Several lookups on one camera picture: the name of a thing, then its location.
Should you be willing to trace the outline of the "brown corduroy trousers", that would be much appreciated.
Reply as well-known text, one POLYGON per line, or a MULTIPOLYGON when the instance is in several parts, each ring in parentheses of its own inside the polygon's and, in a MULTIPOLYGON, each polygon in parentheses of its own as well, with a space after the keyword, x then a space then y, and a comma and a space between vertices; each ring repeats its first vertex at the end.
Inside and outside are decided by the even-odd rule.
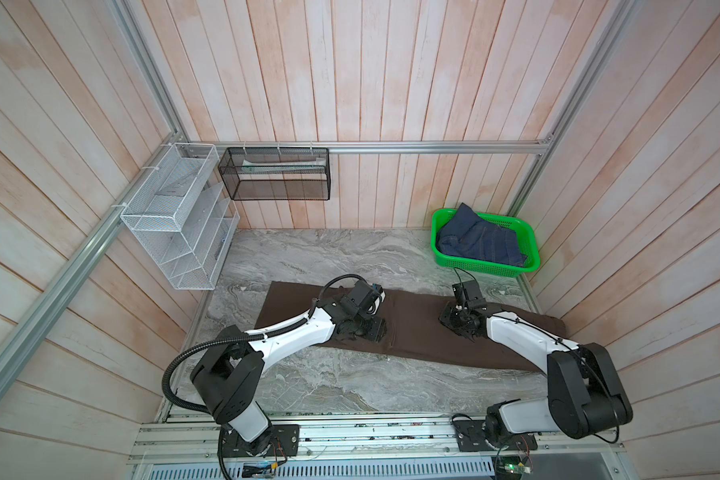
MULTIPOLYGON (((307 311, 319 291, 318 285, 273 282, 255 326, 272 326, 307 311)), ((381 341, 339 339, 324 345, 481 369, 538 370, 504 345, 479 337, 470 341, 443 326, 439 316, 453 300, 452 296, 388 290, 380 310, 387 326, 381 341)))

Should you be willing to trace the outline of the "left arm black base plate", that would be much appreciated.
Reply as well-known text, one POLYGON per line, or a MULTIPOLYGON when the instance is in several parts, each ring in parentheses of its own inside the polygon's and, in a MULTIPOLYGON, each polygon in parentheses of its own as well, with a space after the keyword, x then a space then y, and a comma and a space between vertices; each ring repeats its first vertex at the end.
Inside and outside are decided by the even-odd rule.
POLYGON ((245 441, 231 427, 222 427, 223 438, 218 451, 224 458, 274 457, 297 455, 300 426, 295 423, 271 425, 256 440, 245 441))

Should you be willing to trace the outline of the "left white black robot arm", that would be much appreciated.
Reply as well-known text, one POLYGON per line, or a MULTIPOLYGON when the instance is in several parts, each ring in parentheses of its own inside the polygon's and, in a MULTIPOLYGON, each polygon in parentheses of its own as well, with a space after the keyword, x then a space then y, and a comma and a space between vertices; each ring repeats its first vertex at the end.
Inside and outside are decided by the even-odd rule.
POLYGON ((224 479, 231 477, 223 453, 231 434, 250 456, 262 456, 269 449, 284 456, 270 418, 254 400, 262 375, 284 358, 335 336, 381 341, 386 323, 378 312, 384 299, 381 285, 354 273, 340 275, 327 282, 300 315, 248 331, 227 327, 213 340, 179 353, 162 375, 163 396, 172 405, 213 417, 219 426, 217 460, 224 479), (202 401, 194 403, 180 398, 171 381, 177 368, 198 353, 202 357, 190 380, 202 401))

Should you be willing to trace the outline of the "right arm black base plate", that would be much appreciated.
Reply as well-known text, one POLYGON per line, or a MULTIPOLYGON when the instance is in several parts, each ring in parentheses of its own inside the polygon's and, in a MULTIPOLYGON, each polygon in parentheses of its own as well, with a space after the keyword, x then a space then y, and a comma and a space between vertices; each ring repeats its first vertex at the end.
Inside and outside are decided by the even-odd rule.
MULTIPOLYGON (((498 445, 491 444, 485 436, 482 420, 473 420, 466 416, 451 419, 455 438, 460 452, 497 452, 498 445)), ((514 435, 502 446, 502 451, 526 452, 538 449, 536 438, 531 434, 514 435)))

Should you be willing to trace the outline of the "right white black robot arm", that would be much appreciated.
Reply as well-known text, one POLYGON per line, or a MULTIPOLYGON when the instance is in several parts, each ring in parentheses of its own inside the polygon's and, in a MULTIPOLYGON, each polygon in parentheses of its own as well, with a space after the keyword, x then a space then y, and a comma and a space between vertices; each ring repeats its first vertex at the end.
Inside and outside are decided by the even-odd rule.
POLYGON ((501 449, 516 436, 543 432, 572 439, 593 436, 611 445, 620 441, 621 427, 634 413, 605 347, 565 339, 489 303, 474 275, 452 289, 455 300, 440 314, 442 325, 468 340, 486 338, 513 350, 547 380, 544 399, 487 408, 483 431, 489 445, 501 449))

